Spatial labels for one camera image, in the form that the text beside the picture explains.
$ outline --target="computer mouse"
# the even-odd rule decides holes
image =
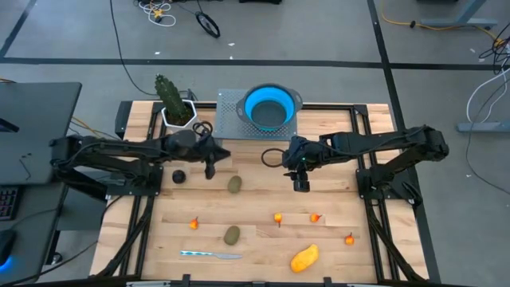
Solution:
[[[16,232],[14,230],[0,231],[0,266],[6,263],[14,246]]]

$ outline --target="blue light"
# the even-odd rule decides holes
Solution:
[[[9,256],[9,258],[7,258],[6,263],[4,263],[2,266],[0,266],[0,273],[3,273],[4,271],[7,271],[8,269],[10,269],[10,267],[12,265],[13,265],[13,257]]]

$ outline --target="blue colander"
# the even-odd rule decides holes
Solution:
[[[263,131],[276,131],[290,122],[303,108],[298,92],[277,84],[251,88],[237,102],[237,115]]]

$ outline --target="gray floor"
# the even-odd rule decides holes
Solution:
[[[14,27],[28,1],[0,0],[0,43]],[[387,17],[408,22],[453,15],[458,4],[385,0]],[[183,4],[196,9],[196,3]],[[114,0],[120,41],[126,58],[380,61],[367,3],[360,0],[287,0],[283,5],[203,3],[222,28],[222,37],[206,36],[191,14],[173,5],[172,28],[156,27],[130,0]],[[108,2],[39,0],[7,57],[117,58]],[[510,2],[492,0],[478,17],[506,25]],[[477,54],[491,38],[475,29],[435,32],[381,23],[390,61],[397,63],[478,64]],[[309,102],[390,103],[381,69],[256,66],[128,66],[137,84],[152,91],[156,73],[179,88],[192,88],[200,100],[214,100],[218,88],[249,88],[277,82],[300,91]],[[407,126],[428,124],[444,132],[450,156],[422,163],[418,174],[425,199],[441,279],[445,283],[501,286],[510,263],[510,196],[476,179],[465,162],[467,137],[455,131],[465,119],[471,92],[492,76],[483,71],[394,70]],[[0,77],[20,82],[79,81],[84,87],[75,116],[113,132],[121,100],[149,99],[136,91],[119,65],[0,65]],[[494,86],[481,91],[476,110]],[[493,112],[504,119],[510,100]],[[475,135],[470,159],[489,180],[508,187],[510,137]],[[74,254],[95,240],[96,231],[62,234],[58,250]],[[93,250],[42,281],[86,276]]]

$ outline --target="small orange pepper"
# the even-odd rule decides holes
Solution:
[[[280,213],[274,214],[274,221],[278,223],[278,227],[280,227],[280,225],[281,225],[281,218],[282,218],[282,216]]]
[[[322,215],[318,215],[316,213],[312,213],[312,215],[310,215],[310,221],[311,222],[318,222],[320,217],[322,217]]]
[[[352,233],[345,237],[345,244],[354,245],[354,238],[352,237]]]
[[[192,230],[198,229],[198,216],[197,216],[197,218],[190,221],[190,228]]]

